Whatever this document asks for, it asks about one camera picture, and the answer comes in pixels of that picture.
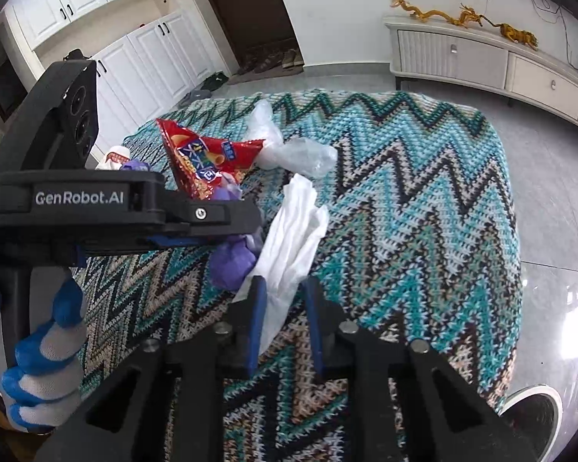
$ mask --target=screw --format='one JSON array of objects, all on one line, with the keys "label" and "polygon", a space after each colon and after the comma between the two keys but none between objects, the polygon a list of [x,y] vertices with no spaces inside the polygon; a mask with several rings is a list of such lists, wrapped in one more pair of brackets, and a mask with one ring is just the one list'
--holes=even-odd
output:
[{"label": "screw", "polygon": [[358,333],[358,324],[354,321],[343,321],[338,327],[342,333],[347,333],[349,335]]},{"label": "screw", "polygon": [[426,354],[430,349],[430,345],[428,344],[428,342],[423,339],[415,339],[409,345],[411,346],[413,352],[416,352],[418,354]]},{"label": "screw", "polygon": [[232,327],[226,321],[219,321],[214,324],[214,333],[217,335],[229,335],[231,333]]},{"label": "screw", "polygon": [[161,341],[158,339],[145,339],[141,347],[143,348],[143,352],[156,352],[158,348],[161,347]]}]

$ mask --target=red chip bag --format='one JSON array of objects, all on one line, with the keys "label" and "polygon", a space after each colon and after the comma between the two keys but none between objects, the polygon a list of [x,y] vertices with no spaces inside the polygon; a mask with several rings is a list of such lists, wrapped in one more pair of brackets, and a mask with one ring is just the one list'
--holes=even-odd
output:
[{"label": "red chip bag", "polygon": [[210,199],[222,174],[240,184],[263,147],[262,140],[230,142],[201,137],[171,120],[157,119],[176,183],[194,199]]}]

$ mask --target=dragon figurine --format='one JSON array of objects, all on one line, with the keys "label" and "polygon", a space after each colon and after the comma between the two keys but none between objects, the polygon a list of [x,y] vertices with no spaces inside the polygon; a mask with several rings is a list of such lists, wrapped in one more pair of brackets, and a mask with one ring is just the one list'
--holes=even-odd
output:
[{"label": "dragon figurine", "polygon": [[529,31],[520,31],[515,27],[510,26],[503,22],[502,24],[494,24],[488,17],[485,15],[480,15],[480,18],[484,18],[486,21],[490,22],[491,26],[498,27],[501,30],[501,36],[507,38],[509,41],[514,43],[521,43],[523,45],[529,45],[533,50],[538,49],[538,39],[535,38],[535,35]]},{"label": "dragon figurine", "polygon": [[478,15],[478,13],[476,13],[475,10],[473,10],[471,7],[466,7],[463,4],[460,4],[460,9],[462,10],[462,12],[460,13],[460,17],[458,19],[450,17],[441,10],[430,10],[429,12],[424,13],[419,8],[411,5],[406,0],[392,0],[390,7],[392,8],[402,7],[407,12],[413,12],[411,14],[411,17],[420,19],[422,22],[426,22],[426,20],[429,17],[432,17],[433,15],[438,15],[443,17],[447,22],[453,24],[454,26],[468,27],[466,25],[466,22],[478,22],[479,26],[482,26],[481,18],[483,16]]}]

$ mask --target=crocheted blanket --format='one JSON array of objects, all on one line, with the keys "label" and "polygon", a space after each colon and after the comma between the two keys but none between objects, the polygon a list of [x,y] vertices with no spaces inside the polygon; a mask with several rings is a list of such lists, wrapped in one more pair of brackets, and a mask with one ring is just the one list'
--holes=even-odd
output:
[{"label": "crocheted blanket", "polygon": [[[164,117],[240,140],[260,98],[272,103],[285,139],[338,150],[336,169],[315,183],[330,225],[311,272],[327,297],[382,339],[430,341],[498,408],[512,374],[521,282],[506,157],[491,124],[472,107],[422,95],[324,90],[208,99]],[[125,144],[175,188],[154,122]],[[255,169],[244,181],[265,230],[290,177]],[[188,339],[220,319],[232,294],[210,285],[209,256],[210,248],[189,247],[89,260],[76,275],[90,302],[84,393],[144,339]],[[224,398],[225,460],[340,460],[349,449],[346,382],[315,383],[300,300],[256,376],[228,383]]]}]

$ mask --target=blue and white glove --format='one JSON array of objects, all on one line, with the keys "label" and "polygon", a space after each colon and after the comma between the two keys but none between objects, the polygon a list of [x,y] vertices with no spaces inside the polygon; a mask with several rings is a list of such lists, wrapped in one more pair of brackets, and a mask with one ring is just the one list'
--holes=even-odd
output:
[{"label": "blue and white glove", "polygon": [[75,354],[86,341],[86,301],[70,272],[64,272],[62,285],[59,278],[54,293],[45,294],[45,322],[18,342],[18,366],[0,377],[3,390],[15,401],[8,407],[10,418],[25,429],[59,426],[81,402],[84,373]]}]

